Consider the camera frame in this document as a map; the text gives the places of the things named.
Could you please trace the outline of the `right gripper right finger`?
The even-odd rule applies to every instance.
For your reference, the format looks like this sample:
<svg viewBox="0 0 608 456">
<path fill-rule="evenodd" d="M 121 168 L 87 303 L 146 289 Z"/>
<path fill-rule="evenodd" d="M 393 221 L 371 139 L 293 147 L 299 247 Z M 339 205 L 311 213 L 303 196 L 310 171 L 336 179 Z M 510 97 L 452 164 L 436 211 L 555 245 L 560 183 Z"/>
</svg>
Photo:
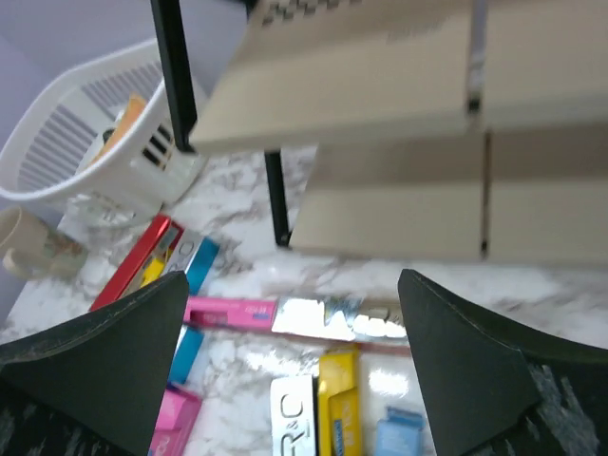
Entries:
<svg viewBox="0 0 608 456">
<path fill-rule="evenodd" d="M 605 349 L 532 329 L 411 269 L 398 294 L 437 454 L 606 454 Z"/>
</svg>

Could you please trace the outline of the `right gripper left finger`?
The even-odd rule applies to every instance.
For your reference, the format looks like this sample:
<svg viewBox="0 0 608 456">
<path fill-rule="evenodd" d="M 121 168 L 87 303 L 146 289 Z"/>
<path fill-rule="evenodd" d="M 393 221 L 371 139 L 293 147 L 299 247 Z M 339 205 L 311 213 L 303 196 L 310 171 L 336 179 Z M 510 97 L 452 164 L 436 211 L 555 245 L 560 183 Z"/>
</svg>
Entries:
<svg viewBox="0 0 608 456">
<path fill-rule="evenodd" d="M 170 273 L 2 345 L 2 454 L 147 454 L 187 297 Z"/>
</svg>

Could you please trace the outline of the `pink toothpaste box horizontal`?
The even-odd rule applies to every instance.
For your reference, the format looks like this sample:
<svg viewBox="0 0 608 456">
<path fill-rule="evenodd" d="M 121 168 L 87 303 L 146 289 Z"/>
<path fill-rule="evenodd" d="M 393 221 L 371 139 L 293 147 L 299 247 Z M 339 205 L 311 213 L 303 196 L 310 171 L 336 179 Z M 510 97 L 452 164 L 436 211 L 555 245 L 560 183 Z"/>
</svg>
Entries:
<svg viewBox="0 0 608 456">
<path fill-rule="evenodd" d="M 184 322 L 200 328 L 268 333 L 276 314 L 274 300 L 190 296 Z"/>
</svg>

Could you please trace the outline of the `pink toothpaste box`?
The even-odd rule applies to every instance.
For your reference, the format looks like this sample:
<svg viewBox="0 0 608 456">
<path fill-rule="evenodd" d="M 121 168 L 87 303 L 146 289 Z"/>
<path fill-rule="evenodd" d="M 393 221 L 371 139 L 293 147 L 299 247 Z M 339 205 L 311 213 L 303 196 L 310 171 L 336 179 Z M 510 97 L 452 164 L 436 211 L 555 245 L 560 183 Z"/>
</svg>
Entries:
<svg viewBox="0 0 608 456">
<path fill-rule="evenodd" d="M 181 456 L 200 412 L 202 400 L 177 386 L 164 391 L 148 454 Z"/>
</svg>

